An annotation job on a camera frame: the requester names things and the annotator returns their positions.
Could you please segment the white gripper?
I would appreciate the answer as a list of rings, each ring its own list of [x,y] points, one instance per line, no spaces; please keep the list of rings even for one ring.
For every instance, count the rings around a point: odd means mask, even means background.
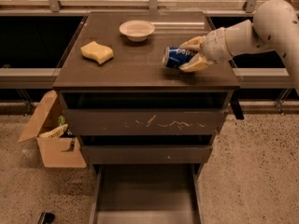
[[[181,49],[202,51],[197,53],[187,63],[181,65],[179,69],[190,73],[208,68],[213,63],[221,60],[230,61],[233,56],[228,49],[226,29],[219,29],[209,32],[206,36],[196,36],[179,46]]]

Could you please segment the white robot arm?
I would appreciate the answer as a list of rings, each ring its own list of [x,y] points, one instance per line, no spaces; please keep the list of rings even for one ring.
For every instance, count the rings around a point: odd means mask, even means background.
[[[299,92],[299,20],[292,5],[284,0],[268,0],[255,11],[253,21],[221,27],[179,47],[197,51],[189,62],[179,67],[183,72],[203,70],[241,54],[274,50]]]

